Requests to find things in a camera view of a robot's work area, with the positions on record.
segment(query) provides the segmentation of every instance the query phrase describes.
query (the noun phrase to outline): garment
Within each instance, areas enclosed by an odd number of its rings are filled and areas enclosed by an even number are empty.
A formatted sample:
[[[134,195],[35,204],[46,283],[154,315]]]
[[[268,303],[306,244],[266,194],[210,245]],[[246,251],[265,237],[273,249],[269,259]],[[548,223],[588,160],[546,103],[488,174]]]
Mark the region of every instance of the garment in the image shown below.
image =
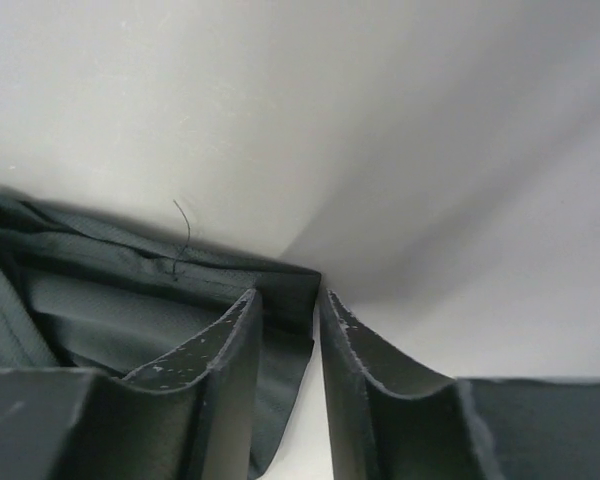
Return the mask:
[[[263,298],[250,476],[277,449],[313,349],[311,270],[160,243],[0,195],[0,367],[97,367],[115,377]]]

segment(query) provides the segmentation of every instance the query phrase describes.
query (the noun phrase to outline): black plastic part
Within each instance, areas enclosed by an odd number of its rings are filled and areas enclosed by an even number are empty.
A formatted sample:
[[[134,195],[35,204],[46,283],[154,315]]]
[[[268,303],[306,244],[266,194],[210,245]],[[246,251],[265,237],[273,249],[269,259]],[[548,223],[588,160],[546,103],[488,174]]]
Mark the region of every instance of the black plastic part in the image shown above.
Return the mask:
[[[454,380],[319,308],[335,480],[600,480],[600,382]]]
[[[261,338],[249,290],[123,381],[0,370],[0,480],[245,479]]]

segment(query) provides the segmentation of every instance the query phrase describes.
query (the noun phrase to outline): loose thread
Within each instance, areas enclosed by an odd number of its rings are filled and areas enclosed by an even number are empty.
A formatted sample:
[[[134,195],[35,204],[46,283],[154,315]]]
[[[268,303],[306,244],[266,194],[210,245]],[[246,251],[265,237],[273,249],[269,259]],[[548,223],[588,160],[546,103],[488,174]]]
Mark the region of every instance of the loose thread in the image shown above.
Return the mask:
[[[185,215],[184,210],[182,210],[182,207],[180,207],[178,202],[176,202],[174,200],[173,203],[175,204],[176,207],[178,207],[178,210],[180,210],[180,213],[182,214],[182,218],[184,218],[184,221],[187,223],[187,243],[185,243],[182,246],[182,248],[180,249],[180,252],[176,256],[176,258],[173,260],[173,271],[171,272],[173,274],[173,278],[176,281],[178,281],[178,278],[176,277],[176,265],[178,264],[178,261],[180,261],[180,258],[184,254],[185,250],[189,247],[189,242],[191,241],[191,224],[189,223],[189,219]]]

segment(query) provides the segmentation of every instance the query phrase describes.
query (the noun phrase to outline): dark green cloth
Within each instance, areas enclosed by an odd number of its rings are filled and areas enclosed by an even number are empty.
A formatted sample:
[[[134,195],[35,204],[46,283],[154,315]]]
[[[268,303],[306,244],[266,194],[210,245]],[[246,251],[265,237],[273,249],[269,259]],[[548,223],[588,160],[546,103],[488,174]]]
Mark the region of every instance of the dark green cloth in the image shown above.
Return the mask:
[[[151,240],[0,195],[0,367],[95,366],[123,377],[263,297],[250,478],[270,464],[313,349],[320,274]]]

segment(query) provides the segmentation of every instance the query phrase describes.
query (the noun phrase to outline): gray background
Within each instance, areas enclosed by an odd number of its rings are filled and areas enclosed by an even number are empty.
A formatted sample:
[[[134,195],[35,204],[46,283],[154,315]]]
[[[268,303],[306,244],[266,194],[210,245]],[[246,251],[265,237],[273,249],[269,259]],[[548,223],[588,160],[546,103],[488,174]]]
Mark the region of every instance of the gray background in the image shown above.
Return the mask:
[[[448,374],[600,376],[600,0],[3,0],[0,188],[176,199]],[[267,478],[332,478],[318,359],[288,433]]]

